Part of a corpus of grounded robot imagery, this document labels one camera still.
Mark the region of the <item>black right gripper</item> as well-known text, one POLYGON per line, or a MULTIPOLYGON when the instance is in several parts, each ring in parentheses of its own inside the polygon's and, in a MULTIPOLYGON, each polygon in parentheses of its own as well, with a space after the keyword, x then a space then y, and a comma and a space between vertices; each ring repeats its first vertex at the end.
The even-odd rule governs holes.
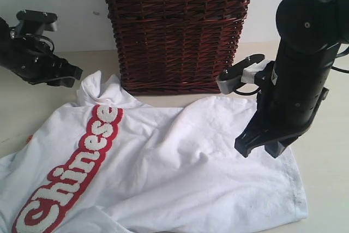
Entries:
POLYGON ((330 44, 305 54, 281 41, 273 69, 266 76, 258 96, 257 112, 235 139, 235 149, 247 158, 263 146, 273 158, 279 157, 311 126, 329 90, 325 82, 337 56, 339 44, 330 44))

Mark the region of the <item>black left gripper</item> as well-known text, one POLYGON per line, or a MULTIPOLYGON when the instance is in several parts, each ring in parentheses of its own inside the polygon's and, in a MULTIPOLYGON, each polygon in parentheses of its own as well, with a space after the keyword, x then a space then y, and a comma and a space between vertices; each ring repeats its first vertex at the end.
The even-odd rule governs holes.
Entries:
POLYGON ((23 81, 38 85, 72 88, 83 70, 54 54, 53 41, 42 35, 12 38, 1 33, 1 67, 10 70, 23 81))

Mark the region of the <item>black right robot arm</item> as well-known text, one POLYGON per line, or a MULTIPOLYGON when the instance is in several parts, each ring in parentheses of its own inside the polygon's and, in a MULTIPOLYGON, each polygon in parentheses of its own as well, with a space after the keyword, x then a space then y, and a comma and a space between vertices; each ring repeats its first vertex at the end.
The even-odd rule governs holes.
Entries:
POLYGON ((335 60, 348 55, 340 50, 348 44, 348 0, 282 0, 276 27, 276 59, 243 70, 242 82, 259 88, 257 110, 235 140, 244 157, 263 146, 277 158, 310 128, 335 60))

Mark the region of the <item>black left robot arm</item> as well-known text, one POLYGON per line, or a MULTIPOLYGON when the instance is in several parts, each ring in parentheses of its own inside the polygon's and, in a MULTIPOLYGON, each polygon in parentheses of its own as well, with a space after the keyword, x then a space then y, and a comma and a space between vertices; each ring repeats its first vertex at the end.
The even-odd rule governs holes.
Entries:
POLYGON ((13 27, 1 19, 1 67, 23 81, 37 85, 73 87, 83 70, 54 54, 50 38, 37 34, 15 37, 13 27))

